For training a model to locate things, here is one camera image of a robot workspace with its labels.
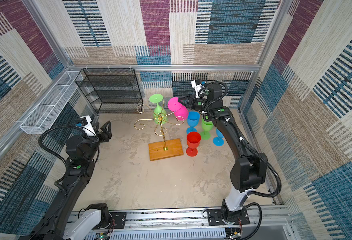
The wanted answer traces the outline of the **pink wine glass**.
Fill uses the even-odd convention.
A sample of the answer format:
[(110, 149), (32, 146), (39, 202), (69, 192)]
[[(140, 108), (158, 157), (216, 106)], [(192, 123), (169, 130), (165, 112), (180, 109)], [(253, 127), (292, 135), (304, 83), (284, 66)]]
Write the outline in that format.
[(174, 112), (174, 115), (178, 120), (187, 120), (189, 111), (184, 105), (179, 103), (178, 97), (173, 97), (168, 101), (168, 109)]

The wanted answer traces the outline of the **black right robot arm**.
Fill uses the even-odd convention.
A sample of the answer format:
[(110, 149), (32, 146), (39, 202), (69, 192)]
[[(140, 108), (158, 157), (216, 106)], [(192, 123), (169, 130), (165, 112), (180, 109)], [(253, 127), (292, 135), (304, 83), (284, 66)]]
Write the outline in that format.
[(230, 172), (231, 191), (223, 200), (221, 212), (209, 214), (209, 217), (224, 224), (236, 224), (246, 215), (244, 204), (250, 194), (265, 182), (266, 164), (253, 153), (255, 149), (240, 131), (233, 113), (223, 104), (228, 87), (222, 82), (200, 80), (192, 81), (191, 85), (195, 93), (180, 98), (179, 102), (190, 110), (200, 112), (204, 121), (212, 122), (223, 134), (235, 158)]

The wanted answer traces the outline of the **green wine glass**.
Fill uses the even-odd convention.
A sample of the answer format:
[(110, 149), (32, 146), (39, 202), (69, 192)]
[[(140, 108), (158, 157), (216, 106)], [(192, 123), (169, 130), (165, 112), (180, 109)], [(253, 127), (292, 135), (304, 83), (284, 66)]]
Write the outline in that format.
[(202, 119), (202, 129), (201, 137), (203, 140), (209, 140), (211, 137), (210, 131), (213, 129), (214, 124), (212, 121), (205, 121)]
[(167, 120), (167, 113), (164, 109), (164, 97), (161, 94), (154, 94), (149, 97), (149, 101), (156, 104), (153, 110), (153, 117), (157, 124), (163, 124), (164, 120)]

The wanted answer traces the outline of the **blue wine glass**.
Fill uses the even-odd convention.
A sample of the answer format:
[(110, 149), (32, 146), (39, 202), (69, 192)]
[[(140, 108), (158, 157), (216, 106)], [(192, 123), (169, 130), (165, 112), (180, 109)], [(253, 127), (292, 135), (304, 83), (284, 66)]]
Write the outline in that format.
[(198, 112), (191, 111), (189, 112), (187, 123), (189, 127), (187, 128), (187, 134), (191, 132), (196, 132), (196, 126), (199, 124), (200, 114)]
[(221, 147), (224, 145), (224, 135), (216, 129), (217, 136), (213, 139), (213, 143), (215, 146)]

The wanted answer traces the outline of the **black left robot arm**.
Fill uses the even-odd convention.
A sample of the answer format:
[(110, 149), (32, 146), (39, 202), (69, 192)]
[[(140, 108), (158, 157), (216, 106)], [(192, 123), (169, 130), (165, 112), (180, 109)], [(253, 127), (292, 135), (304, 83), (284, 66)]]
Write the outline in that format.
[(100, 144), (112, 138), (111, 122), (89, 128), (78, 125), (64, 125), (63, 128), (79, 132), (66, 140), (67, 159), (44, 144), (45, 137), (60, 127), (51, 128), (39, 137), (39, 146), (60, 158), (66, 171), (54, 182), (59, 192), (51, 206), (31, 233), (21, 236), (22, 240), (83, 240), (93, 228), (107, 228), (111, 224), (112, 217), (107, 205), (93, 204), (85, 208), (83, 215), (70, 228), (66, 228), (76, 201), (93, 175), (100, 156)]

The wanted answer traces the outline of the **red wine glass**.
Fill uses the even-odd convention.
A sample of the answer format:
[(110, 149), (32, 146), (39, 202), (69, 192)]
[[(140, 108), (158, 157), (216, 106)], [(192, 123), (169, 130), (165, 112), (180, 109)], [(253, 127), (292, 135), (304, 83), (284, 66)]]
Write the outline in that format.
[(198, 154), (198, 147), (201, 142), (201, 135), (198, 132), (190, 132), (187, 134), (187, 145), (188, 148), (186, 153), (190, 157), (195, 157)]

